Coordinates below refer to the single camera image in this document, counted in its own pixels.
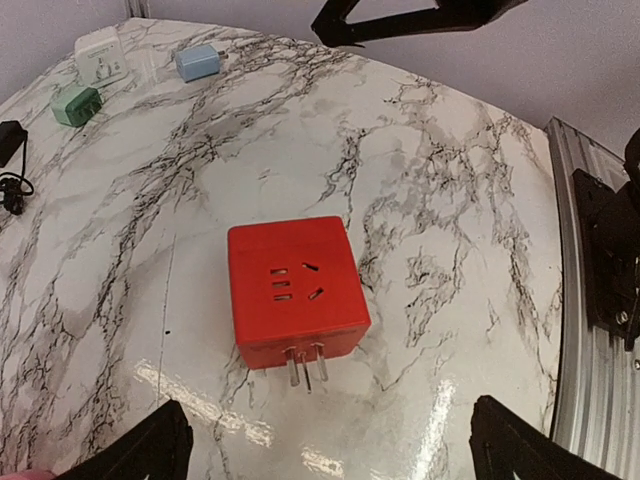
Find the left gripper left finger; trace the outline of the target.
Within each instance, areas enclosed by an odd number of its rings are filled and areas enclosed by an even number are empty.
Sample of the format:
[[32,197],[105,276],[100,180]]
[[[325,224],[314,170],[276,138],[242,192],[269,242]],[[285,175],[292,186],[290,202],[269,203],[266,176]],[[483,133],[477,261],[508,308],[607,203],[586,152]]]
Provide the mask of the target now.
[[169,400],[108,448],[60,477],[185,480],[192,448],[193,429],[182,406]]

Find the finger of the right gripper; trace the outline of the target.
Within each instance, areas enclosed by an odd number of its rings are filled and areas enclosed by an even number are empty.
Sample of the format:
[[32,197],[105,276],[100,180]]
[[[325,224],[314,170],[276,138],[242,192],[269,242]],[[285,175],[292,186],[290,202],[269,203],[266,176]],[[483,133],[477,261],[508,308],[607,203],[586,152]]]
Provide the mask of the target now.
[[327,1],[313,23],[312,31],[327,47],[356,46],[364,42],[421,34],[477,30],[524,4],[526,0],[449,0],[434,8],[394,14],[349,23],[355,1]]

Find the red cube socket adapter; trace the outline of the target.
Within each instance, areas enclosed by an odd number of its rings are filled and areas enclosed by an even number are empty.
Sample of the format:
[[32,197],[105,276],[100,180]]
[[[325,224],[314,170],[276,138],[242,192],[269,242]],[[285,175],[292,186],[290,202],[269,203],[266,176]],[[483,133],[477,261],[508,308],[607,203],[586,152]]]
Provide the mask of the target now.
[[251,370],[284,367],[291,386],[350,354],[371,317],[338,216],[235,226],[227,235],[235,342]]

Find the pink triangular power strip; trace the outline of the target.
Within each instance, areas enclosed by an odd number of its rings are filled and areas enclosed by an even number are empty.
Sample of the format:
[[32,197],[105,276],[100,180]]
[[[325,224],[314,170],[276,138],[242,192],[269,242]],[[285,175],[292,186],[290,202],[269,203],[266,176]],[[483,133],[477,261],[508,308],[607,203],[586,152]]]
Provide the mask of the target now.
[[47,470],[28,469],[7,473],[0,476],[0,480],[53,480],[56,475]]

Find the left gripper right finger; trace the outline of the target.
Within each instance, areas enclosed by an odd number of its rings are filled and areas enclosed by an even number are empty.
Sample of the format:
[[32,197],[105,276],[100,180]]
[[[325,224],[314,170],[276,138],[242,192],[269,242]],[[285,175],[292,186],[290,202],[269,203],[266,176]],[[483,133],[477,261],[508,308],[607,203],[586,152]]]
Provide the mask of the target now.
[[484,395],[474,404],[470,449],[477,479],[637,479],[639,413],[596,401],[567,450]]

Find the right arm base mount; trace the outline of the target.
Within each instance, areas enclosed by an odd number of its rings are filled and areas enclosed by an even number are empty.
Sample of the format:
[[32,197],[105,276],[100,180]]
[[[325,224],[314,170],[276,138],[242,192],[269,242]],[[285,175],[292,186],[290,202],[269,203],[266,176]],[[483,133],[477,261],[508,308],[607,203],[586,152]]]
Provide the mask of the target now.
[[584,259],[587,319],[619,337],[639,338],[639,134],[625,147],[629,180],[617,191],[577,169],[572,174]]

